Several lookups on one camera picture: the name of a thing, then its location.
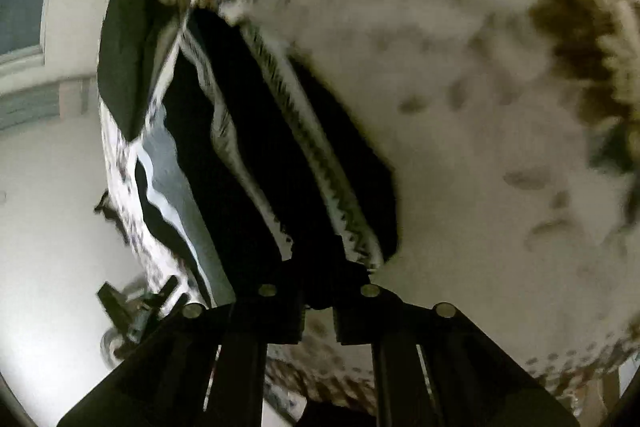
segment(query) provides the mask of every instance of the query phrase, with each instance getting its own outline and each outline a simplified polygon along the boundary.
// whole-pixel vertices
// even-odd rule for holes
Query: window
[[[0,74],[44,63],[46,0],[0,0]]]

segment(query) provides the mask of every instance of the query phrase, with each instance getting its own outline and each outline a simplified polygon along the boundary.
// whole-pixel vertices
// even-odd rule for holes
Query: black strip
[[[211,300],[209,292],[207,291],[207,286],[198,271],[198,265],[196,264],[187,243],[185,243],[178,231],[174,229],[174,226],[164,220],[160,210],[158,210],[158,208],[154,204],[150,203],[146,198],[146,173],[144,166],[139,160],[136,161],[135,178],[136,185],[138,186],[140,206],[142,207],[142,216],[145,220],[146,227],[149,229],[151,235],[171,250],[174,255],[184,261],[196,280],[198,290],[200,291],[205,304],[207,307],[211,307]]]
[[[120,302],[120,298],[122,298],[123,295],[108,282],[100,287],[96,295],[104,311],[109,315],[113,326],[118,330],[118,333],[121,334],[123,338],[127,338],[127,331],[129,330],[132,317]]]
[[[308,400],[297,427],[375,427],[376,418],[370,414],[338,407],[331,403]]]
[[[387,261],[398,248],[391,171],[369,147],[332,94],[300,62],[293,59],[290,62]]]
[[[118,211],[111,205],[108,190],[105,190],[103,192],[102,197],[100,198],[100,203],[95,205],[94,214],[102,214],[104,216],[104,219],[106,219],[107,221],[112,221],[116,226],[118,232],[120,232],[124,244],[129,246],[129,236],[127,235],[124,224],[120,219],[120,214],[118,214]]]
[[[302,150],[240,29],[207,10],[189,28],[207,52],[236,126],[242,159],[297,247],[331,244],[335,232]]]
[[[319,169],[321,169],[322,176],[325,182],[327,182],[327,189],[335,197],[337,203],[337,211],[339,213],[339,219],[342,220],[344,225],[344,232],[346,233],[350,242],[353,243],[354,251],[358,253],[361,260],[366,263],[369,258],[369,249],[364,237],[364,230],[361,229],[361,224],[356,223],[355,216],[353,215],[354,208],[350,204],[348,198],[351,198],[352,194],[345,194],[342,182],[339,180],[339,176],[328,164],[326,155],[315,143],[315,139],[311,136],[308,126],[303,121],[300,115],[299,109],[296,107],[296,102],[292,99],[288,87],[280,71],[280,67],[276,57],[265,45],[260,30],[252,25],[248,24],[244,30],[247,32],[247,38],[252,39],[252,46],[255,47],[256,60],[264,62],[265,75],[269,75],[269,83],[271,84],[271,91],[274,90],[274,98],[278,101],[278,107],[288,125],[291,127],[298,140],[302,140],[308,148],[308,154],[313,158],[313,161],[317,163]]]
[[[144,125],[158,35],[176,13],[158,0],[109,0],[100,33],[100,97],[127,141]]]
[[[238,298],[255,295],[280,265],[280,250],[253,201],[213,150],[213,107],[200,89],[195,66],[182,53],[162,103],[178,165],[191,185],[226,277]]]

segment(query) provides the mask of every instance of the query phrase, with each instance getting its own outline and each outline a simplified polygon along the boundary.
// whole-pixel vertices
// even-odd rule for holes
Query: black metal frame
[[[161,323],[59,427],[258,427],[267,344],[302,339],[307,303],[334,309],[342,344],[371,345],[381,427],[578,425],[455,307],[405,304],[345,259],[340,237],[321,243],[294,247],[252,298]]]

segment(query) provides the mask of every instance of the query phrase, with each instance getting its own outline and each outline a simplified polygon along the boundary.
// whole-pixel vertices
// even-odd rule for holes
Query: bolt head
[[[278,288],[273,284],[263,284],[258,289],[258,294],[262,297],[274,297],[278,293]]]
[[[364,297],[377,297],[380,295],[380,286],[376,286],[375,284],[366,284],[360,287],[360,293]]]
[[[440,304],[436,304],[435,310],[436,313],[443,319],[451,319],[455,317],[456,313],[458,312],[456,307],[448,302],[441,302]]]
[[[182,316],[188,319],[197,319],[202,315],[204,311],[204,306],[197,302],[192,302],[187,304],[184,308],[182,308]]]

